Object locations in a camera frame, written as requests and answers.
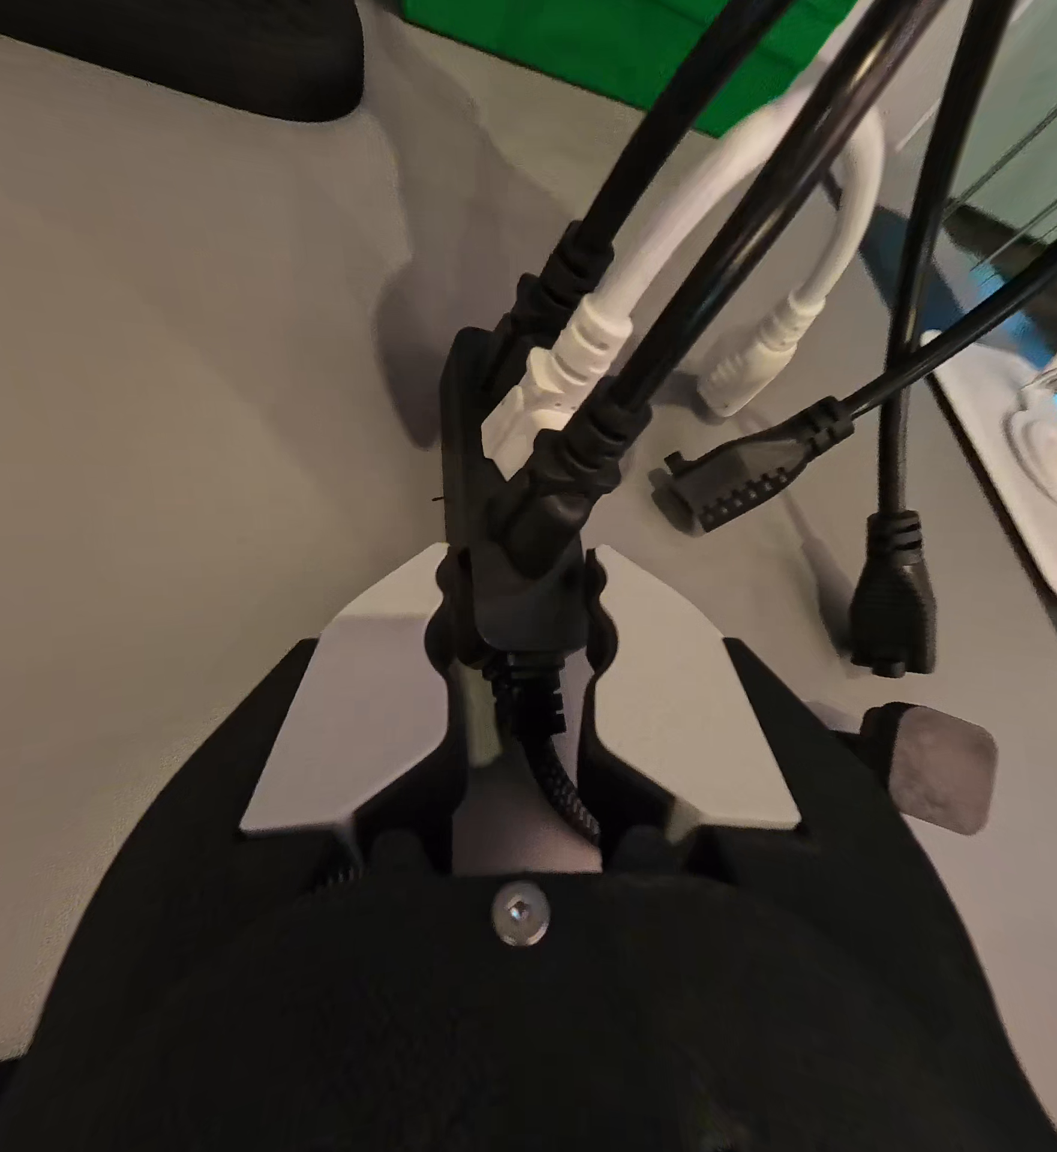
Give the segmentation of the black power strip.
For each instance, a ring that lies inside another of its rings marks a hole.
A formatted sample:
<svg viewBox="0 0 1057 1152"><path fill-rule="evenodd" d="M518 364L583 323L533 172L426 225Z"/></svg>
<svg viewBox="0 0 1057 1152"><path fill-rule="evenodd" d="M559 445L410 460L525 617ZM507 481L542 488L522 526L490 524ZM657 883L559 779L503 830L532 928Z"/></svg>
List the black power strip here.
<svg viewBox="0 0 1057 1152"><path fill-rule="evenodd" d="M465 666L567 658L590 642L585 555L567 543L542 578L525 578L490 537L500 472L479 452L487 418L479 374L490 330L456 333L441 369L441 490L448 561L438 570L449 635Z"/></svg>

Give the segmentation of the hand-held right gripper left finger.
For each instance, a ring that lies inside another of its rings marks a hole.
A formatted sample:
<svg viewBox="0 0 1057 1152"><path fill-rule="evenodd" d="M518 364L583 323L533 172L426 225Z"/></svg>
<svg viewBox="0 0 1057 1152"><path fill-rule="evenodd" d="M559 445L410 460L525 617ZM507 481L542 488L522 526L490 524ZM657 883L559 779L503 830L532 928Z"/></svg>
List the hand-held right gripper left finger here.
<svg viewBox="0 0 1057 1152"><path fill-rule="evenodd" d="M448 680L426 649L445 557L445 543L428 545L319 631L238 819L244 836L352 839L356 814L445 742Z"/></svg>

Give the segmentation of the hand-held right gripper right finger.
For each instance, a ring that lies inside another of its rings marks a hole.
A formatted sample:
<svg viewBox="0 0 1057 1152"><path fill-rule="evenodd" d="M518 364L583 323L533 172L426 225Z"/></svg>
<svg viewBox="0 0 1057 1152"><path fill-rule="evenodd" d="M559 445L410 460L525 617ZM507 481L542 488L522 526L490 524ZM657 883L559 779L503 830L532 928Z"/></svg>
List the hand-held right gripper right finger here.
<svg viewBox="0 0 1057 1152"><path fill-rule="evenodd" d="M723 635L618 551L601 545L585 561L591 677L579 718L579 796L601 832L793 832L799 812Z"/></svg>

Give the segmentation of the flat black grey-faced plug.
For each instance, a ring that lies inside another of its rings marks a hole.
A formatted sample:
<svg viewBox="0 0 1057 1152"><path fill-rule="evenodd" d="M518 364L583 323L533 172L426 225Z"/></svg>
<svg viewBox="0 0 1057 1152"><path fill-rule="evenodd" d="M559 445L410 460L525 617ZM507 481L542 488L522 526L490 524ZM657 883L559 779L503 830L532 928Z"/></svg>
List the flat black grey-faced plug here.
<svg viewBox="0 0 1057 1152"><path fill-rule="evenodd" d="M986 729L935 709L868 709L857 753L904 818L972 839L986 826L998 749Z"/></svg>

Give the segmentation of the green plastic bin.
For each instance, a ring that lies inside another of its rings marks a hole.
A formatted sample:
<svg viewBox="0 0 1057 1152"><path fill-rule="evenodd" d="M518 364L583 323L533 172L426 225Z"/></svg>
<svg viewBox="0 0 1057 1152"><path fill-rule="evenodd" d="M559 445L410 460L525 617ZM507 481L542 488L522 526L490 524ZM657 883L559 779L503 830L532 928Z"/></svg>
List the green plastic bin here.
<svg viewBox="0 0 1057 1152"><path fill-rule="evenodd" d="M400 18L493 58L632 108L649 108L721 0L404 0ZM786 94L851 16L847 0L799 0L695 120L723 135Z"/></svg>

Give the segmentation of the black extension cord ribbed socket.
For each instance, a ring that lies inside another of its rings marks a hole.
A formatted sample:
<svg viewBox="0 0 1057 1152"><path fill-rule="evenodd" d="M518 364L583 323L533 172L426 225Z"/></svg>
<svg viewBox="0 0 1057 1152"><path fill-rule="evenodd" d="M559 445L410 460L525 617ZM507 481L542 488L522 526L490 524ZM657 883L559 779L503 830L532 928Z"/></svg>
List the black extension cord ribbed socket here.
<svg viewBox="0 0 1057 1152"><path fill-rule="evenodd" d="M925 349L922 317L944 198L998 39L1011 21L1011 7L969 4L906 225L886 369ZM851 663L878 677L929 675L935 669L935 595L925 561L925 526L906 504L908 403L904 394L878 408L878 507L867 520L867 557L847 604ZM525 578L540 578L556 561L559 555L546 555L542 565L517 570Z"/></svg>

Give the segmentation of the white tray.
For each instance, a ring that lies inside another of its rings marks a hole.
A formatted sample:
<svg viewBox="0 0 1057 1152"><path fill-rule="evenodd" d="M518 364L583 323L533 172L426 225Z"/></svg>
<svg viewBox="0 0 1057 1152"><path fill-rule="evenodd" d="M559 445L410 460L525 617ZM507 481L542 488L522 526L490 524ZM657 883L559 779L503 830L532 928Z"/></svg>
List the white tray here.
<svg viewBox="0 0 1057 1152"><path fill-rule="evenodd" d="M1019 354L969 345L934 374L1057 595L1057 354L1033 369Z"/></svg>

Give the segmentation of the black extension cord notched socket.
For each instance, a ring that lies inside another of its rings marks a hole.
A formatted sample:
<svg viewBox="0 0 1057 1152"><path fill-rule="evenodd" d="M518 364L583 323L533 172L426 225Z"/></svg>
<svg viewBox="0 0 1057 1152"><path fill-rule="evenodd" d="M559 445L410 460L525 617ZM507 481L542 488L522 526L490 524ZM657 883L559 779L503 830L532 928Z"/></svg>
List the black extension cord notched socket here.
<svg viewBox="0 0 1057 1152"><path fill-rule="evenodd" d="M618 378L601 380L563 431L540 431L518 472L493 490L483 526L507 555L518 555L517 565L542 565L546 555L560 555L594 502L618 488L618 460L649 427L656 390L793 220L940 7L872 4L867 8ZM674 493L705 531L776 498L812 460L846 442L859 416L882 408L998 328L1054 279L1057 242L963 320L922 350L904 354L851 396L825 396L767 434L723 442L690 462L669 462Z"/></svg>

